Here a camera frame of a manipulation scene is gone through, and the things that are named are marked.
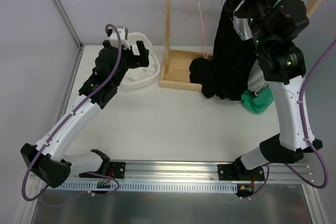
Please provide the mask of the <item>white tank top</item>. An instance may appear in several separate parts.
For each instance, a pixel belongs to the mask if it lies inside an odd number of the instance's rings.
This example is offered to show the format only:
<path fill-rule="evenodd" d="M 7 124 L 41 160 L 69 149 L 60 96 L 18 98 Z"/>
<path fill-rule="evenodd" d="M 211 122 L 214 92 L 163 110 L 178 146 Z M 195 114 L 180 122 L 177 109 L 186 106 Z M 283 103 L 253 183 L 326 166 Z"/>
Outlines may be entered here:
<path fill-rule="evenodd" d="M 144 79 L 148 79 L 149 77 L 152 77 L 154 74 L 155 74 L 154 61 L 151 54 L 149 54 L 149 66 L 129 69 L 127 72 L 127 77 L 132 81 L 137 82 Z"/>

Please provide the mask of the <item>black tank top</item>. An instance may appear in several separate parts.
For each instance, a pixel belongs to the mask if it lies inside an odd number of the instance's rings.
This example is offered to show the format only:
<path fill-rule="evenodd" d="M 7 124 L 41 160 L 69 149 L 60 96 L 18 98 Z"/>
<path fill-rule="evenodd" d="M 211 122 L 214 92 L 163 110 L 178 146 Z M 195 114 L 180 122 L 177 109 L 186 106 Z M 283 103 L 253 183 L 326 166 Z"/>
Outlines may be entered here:
<path fill-rule="evenodd" d="M 219 19 L 212 59 L 197 58 L 189 66 L 190 82 L 201 84 L 206 98 L 241 99 L 241 46 L 242 40 L 224 15 Z"/>

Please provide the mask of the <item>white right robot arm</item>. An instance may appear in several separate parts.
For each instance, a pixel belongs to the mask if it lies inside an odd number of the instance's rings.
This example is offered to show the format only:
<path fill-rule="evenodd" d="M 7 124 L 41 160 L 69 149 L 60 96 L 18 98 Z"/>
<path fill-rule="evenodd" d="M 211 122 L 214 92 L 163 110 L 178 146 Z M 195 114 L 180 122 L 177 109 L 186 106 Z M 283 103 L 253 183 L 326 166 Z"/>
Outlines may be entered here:
<path fill-rule="evenodd" d="M 228 0 L 225 8 L 248 21 L 280 129 L 233 162 L 236 177 L 247 180 L 265 164 L 293 164 L 323 146 L 310 130 L 303 93 L 306 65 L 293 42 L 309 25 L 309 18 L 301 0 Z"/>

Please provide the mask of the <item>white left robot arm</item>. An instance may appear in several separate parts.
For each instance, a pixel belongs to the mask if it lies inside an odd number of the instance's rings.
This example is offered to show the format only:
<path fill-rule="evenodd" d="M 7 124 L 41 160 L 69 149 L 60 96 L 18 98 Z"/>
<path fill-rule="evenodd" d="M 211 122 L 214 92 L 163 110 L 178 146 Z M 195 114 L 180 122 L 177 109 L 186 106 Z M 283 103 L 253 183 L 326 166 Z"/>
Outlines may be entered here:
<path fill-rule="evenodd" d="M 95 59 L 92 74 L 79 89 L 73 105 L 57 124 L 36 144 L 26 143 L 20 150 L 28 167 L 51 188 L 59 187 L 70 175 L 104 177 L 110 170 L 110 158 L 93 149 L 87 154 L 65 153 L 83 127 L 116 95 L 129 69 L 147 67 L 149 50 L 138 40 L 131 48 L 119 50 L 105 40 Z"/>

